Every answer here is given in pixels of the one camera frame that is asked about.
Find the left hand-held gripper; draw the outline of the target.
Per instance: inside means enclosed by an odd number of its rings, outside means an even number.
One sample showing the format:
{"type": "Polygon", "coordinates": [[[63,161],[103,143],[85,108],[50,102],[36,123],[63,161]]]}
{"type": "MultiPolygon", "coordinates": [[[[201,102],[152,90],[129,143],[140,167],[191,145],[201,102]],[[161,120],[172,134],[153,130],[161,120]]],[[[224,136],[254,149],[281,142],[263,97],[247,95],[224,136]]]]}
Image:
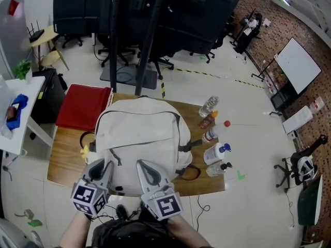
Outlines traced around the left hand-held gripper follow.
{"type": "Polygon", "coordinates": [[[77,211],[88,216],[97,216],[108,203],[109,190],[114,170],[112,161],[105,165],[104,159],[86,166],[83,176],[74,184],[71,201],[77,211]]]}

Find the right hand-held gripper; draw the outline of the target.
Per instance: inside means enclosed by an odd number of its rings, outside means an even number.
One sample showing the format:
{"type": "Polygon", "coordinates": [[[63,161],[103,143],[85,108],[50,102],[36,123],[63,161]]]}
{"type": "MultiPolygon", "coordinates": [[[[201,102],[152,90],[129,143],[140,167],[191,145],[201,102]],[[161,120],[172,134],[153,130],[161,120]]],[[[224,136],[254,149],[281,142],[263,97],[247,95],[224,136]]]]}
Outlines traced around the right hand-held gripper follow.
{"type": "Polygon", "coordinates": [[[144,193],[141,200],[152,216],[162,221],[180,215],[183,211],[180,195],[174,191],[167,172],[146,160],[137,160],[136,167],[144,193]]]}

